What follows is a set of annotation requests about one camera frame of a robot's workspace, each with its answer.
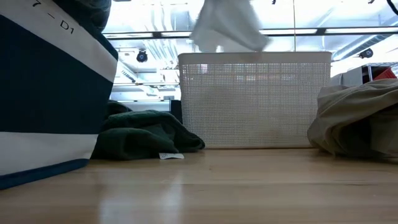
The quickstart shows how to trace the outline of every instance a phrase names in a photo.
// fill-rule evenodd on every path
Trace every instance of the dark green towel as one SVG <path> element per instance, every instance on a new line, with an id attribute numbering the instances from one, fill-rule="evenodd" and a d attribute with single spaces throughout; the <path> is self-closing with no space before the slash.
<path id="1" fill-rule="evenodd" d="M 104 122 L 92 159 L 131 160 L 159 157 L 160 152 L 197 152 L 205 143 L 170 113 L 127 112 Z"/>

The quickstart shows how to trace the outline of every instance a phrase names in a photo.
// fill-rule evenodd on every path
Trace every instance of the wooden floor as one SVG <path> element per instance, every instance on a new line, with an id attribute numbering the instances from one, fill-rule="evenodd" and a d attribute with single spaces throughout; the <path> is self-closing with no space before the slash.
<path id="1" fill-rule="evenodd" d="M 0 223 L 398 223 L 398 166 L 313 149 L 93 161 L 0 192 Z"/>

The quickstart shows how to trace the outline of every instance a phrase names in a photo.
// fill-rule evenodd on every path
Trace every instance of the white label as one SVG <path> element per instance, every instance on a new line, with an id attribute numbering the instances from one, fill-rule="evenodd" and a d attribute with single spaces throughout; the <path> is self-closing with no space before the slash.
<path id="1" fill-rule="evenodd" d="M 184 159 L 181 153 L 159 153 L 160 159 Z"/>

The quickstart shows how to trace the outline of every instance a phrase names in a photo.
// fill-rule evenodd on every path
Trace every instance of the navy and white bag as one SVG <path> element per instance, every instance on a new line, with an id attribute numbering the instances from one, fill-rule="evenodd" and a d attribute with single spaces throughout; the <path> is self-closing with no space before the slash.
<path id="1" fill-rule="evenodd" d="M 0 189 L 83 167 L 118 54 L 70 0 L 0 0 Z"/>

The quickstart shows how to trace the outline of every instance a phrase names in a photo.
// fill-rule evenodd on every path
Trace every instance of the beige cloth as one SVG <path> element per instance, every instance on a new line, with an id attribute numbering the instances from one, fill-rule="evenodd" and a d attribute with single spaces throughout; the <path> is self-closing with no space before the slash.
<path id="1" fill-rule="evenodd" d="M 328 86 L 308 130 L 312 146 L 351 157 L 398 156 L 398 80 Z"/>

